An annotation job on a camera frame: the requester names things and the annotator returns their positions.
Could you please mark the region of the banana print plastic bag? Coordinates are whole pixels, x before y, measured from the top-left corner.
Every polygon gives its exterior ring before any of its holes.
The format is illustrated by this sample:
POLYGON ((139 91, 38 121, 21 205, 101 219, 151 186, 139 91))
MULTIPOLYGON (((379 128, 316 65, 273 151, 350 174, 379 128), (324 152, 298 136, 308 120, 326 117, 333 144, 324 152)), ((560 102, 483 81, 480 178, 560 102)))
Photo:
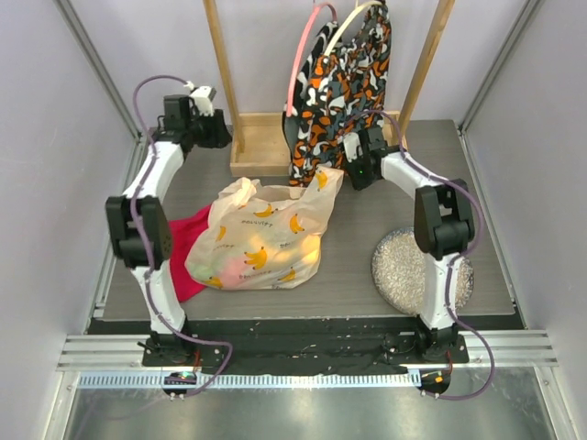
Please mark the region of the banana print plastic bag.
POLYGON ((320 166, 306 187, 234 181, 212 203, 187 272, 225 291, 292 289, 310 280, 343 178, 342 170, 320 166))

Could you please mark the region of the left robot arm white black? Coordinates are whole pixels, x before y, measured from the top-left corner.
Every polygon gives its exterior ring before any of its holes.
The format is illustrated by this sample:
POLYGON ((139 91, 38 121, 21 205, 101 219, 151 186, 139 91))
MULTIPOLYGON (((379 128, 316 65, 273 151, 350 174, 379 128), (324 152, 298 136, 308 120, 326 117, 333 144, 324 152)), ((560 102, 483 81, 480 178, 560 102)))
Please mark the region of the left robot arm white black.
POLYGON ((138 282, 150 313, 150 336, 141 343, 148 366, 183 366, 196 350, 172 282, 172 231, 162 201, 194 147, 221 149, 232 140, 222 110, 213 105, 215 94, 214 88, 199 86, 165 96, 137 176, 105 202, 114 254, 138 282))

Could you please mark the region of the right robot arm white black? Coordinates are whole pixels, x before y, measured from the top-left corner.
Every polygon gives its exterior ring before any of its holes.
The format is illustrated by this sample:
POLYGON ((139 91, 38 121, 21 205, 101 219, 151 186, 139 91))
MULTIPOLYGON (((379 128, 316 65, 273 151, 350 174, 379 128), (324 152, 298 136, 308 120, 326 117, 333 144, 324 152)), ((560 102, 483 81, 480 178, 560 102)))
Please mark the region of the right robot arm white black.
POLYGON ((468 187, 426 169, 403 147, 388 145, 378 127, 343 136, 342 146, 354 189, 386 180, 414 200, 415 243, 425 258, 424 304, 416 318, 414 349, 422 360, 436 361, 458 343, 457 278, 475 238, 468 187))

